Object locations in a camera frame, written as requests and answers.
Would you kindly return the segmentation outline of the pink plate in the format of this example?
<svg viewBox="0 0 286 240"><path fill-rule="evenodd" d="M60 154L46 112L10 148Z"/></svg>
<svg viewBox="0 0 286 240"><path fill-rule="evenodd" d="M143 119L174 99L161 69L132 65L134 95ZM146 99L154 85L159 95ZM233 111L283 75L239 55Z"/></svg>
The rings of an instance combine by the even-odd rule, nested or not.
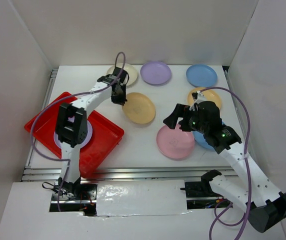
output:
<svg viewBox="0 0 286 240"><path fill-rule="evenodd" d="M176 124L174 129L164 125L156 135L156 144L163 155L180 160L193 152L195 139L191 132L182 131L179 124Z"/></svg>

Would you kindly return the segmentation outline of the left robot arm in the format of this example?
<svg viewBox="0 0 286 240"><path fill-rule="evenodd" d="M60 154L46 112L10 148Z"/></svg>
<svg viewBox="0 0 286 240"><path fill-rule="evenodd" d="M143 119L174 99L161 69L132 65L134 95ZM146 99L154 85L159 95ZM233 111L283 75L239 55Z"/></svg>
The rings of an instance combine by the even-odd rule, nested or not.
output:
<svg viewBox="0 0 286 240"><path fill-rule="evenodd" d="M58 109L55 133L61 148L62 164L58 184L64 194L71 200L82 193L79 160L81 144L88 135L88 117L105 100L124 105L126 103L126 86L130 76L120 67L115 67L112 74L101 76L89 93L72 101L62 103Z"/></svg>

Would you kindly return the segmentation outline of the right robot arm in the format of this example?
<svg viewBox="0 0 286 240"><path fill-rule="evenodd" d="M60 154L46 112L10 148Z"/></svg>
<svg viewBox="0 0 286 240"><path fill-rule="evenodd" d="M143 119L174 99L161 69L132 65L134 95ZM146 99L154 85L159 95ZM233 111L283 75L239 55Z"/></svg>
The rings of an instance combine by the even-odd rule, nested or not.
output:
<svg viewBox="0 0 286 240"><path fill-rule="evenodd" d="M225 197L248 215L247 220L260 233L286 218L286 192L275 186L245 153L241 138L232 127L222 122L220 109L214 102L203 101L193 107L178 103L163 123L170 129L179 126L183 132L201 133L248 186L243 189L221 172L211 170L201 177L200 189L204 195L216 193Z"/></svg>

